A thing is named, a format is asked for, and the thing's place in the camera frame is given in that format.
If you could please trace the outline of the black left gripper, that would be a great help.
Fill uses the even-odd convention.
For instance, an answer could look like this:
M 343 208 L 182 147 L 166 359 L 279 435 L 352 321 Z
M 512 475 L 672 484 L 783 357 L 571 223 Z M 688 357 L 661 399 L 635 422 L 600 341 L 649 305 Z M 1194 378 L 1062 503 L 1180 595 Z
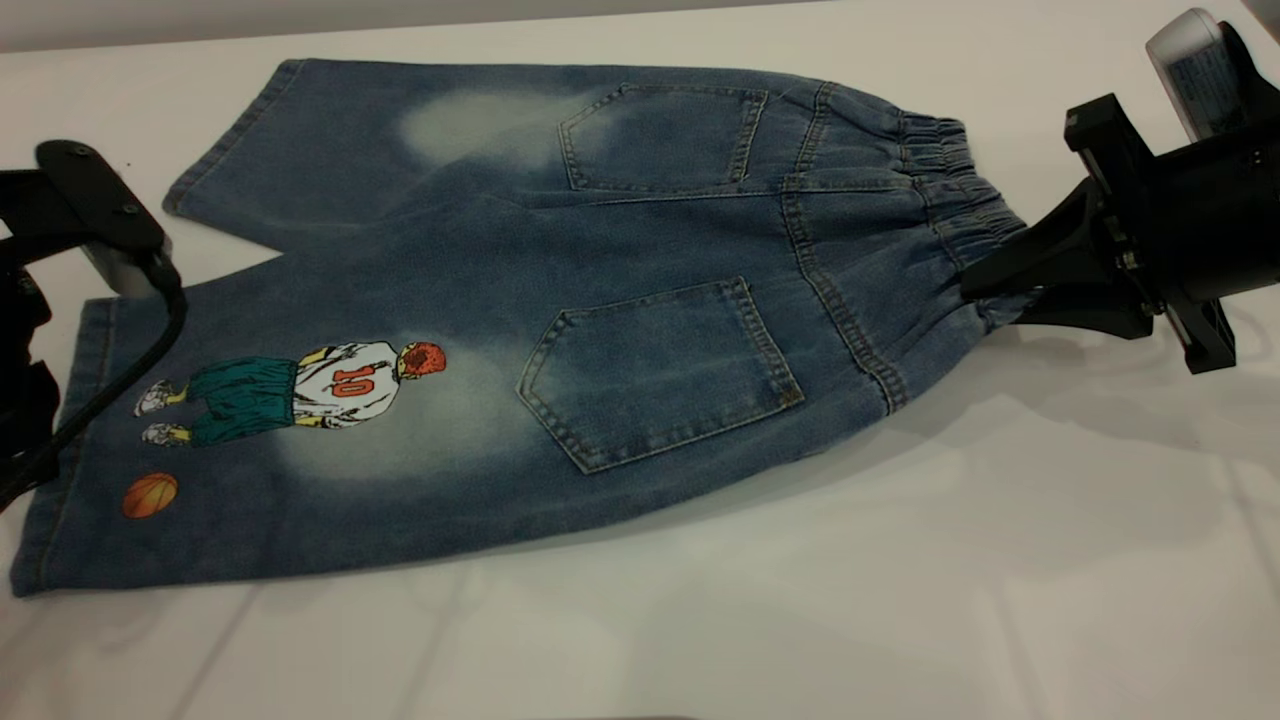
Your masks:
M 26 266 L 63 250 L 63 200 L 45 170 L 3 173 L 1 442 L 4 483 L 47 483 L 58 465 L 46 455 L 59 406 L 58 384 L 32 359 L 35 332 L 52 318 Z

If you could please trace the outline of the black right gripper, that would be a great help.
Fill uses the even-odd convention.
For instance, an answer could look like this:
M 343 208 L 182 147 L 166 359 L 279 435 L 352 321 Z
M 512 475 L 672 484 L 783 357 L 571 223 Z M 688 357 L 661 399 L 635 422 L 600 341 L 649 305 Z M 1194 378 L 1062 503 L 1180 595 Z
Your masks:
M 1066 114 L 1083 179 L 1033 225 L 961 273 L 965 300 L 1005 325 L 1139 340 L 1175 329 L 1189 372 L 1236 364 L 1225 297 L 1277 283 L 1277 118 L 1155 154 L 1119 100 Z M 1034 291 L 1088 299 L 995 299 Z M 1102 299 L 1123 295 L 1124 299 Z

